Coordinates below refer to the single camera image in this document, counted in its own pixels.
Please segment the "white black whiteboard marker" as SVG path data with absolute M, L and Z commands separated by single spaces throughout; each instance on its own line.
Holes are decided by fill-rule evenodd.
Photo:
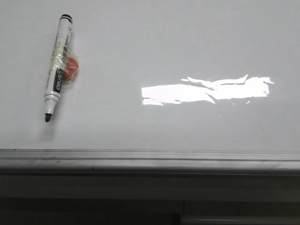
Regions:
M 79 69 L 78 57 L 69 47 L 72 25 L 70 15 L 60 17 L 45 88 L 45 122 L 51 120 L 63 83 L 72 81 Z

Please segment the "white whiteboard with aluminium frame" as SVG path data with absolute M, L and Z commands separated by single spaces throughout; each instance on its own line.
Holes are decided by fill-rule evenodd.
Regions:
M 79 69 L 45 122 L 63 14 Z M 299 1 L 1 1 L 0 171 L 298 174 Z

